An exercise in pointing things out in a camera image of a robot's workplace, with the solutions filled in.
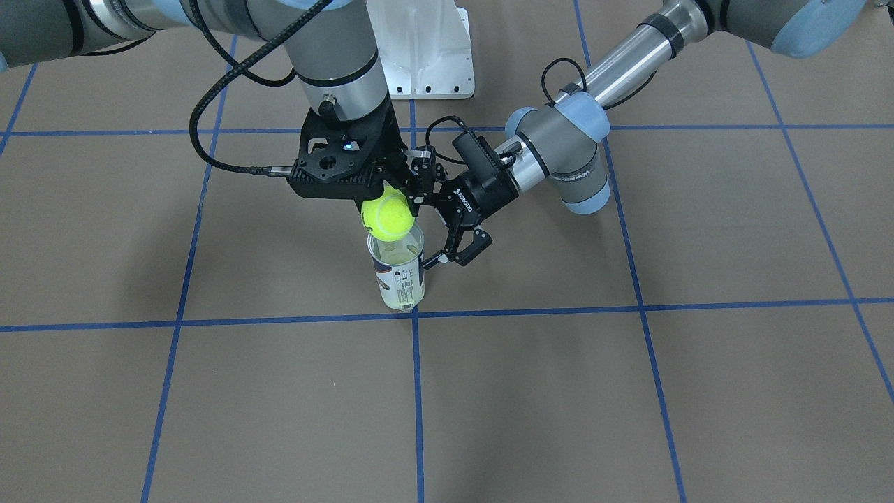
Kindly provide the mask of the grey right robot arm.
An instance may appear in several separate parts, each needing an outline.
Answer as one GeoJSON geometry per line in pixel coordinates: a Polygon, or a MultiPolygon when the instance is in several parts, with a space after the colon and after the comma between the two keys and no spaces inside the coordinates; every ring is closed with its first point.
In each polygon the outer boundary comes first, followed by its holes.
{"type": "Polygon", "coordinates": [[[305,198],[358,206],[389,189],[418,213],[411,166],[364,1],[3,1],[2,69],[122,53],[166,29],[196,28],[228,71],[194,106],[189,140],[205,163],[288,182],[305,198]],[[243,166],[215,159],[198,135],[230,83],[299,82],[310,108],[297,159],[243,166]]]}

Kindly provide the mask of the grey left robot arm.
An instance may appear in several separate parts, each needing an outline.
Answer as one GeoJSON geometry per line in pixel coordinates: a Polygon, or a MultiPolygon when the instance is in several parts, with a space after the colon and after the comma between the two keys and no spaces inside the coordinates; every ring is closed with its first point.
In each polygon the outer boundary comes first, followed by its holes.
{"type": "Polygon", "coordinates": [[[795,59],[830,47],[858,18],[863,1],[665,1],[579,80],[548,95],[540,108],[520,108],[507,120],[506,140],[490,147],[459,118],[453,163],[465,170],[425,199],[447,230],[444,246],[425,258],[467,266],[491,245],[483,221],[520,194],[550,180],[575,214],[600,210],[610,198],[603,143],[607,112],[641,92],[662,64],[712,33],[726,32],[795,59]]]}

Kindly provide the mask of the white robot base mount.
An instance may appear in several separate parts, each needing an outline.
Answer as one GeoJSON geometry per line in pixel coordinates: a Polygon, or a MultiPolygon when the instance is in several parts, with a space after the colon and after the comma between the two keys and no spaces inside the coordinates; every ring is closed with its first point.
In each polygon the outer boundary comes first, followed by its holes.
{"type": "Polygon", "coordinates": [[[454,1],[368,1],[393,100],[470,99],[476,91],[469,13],[454,1]]]}

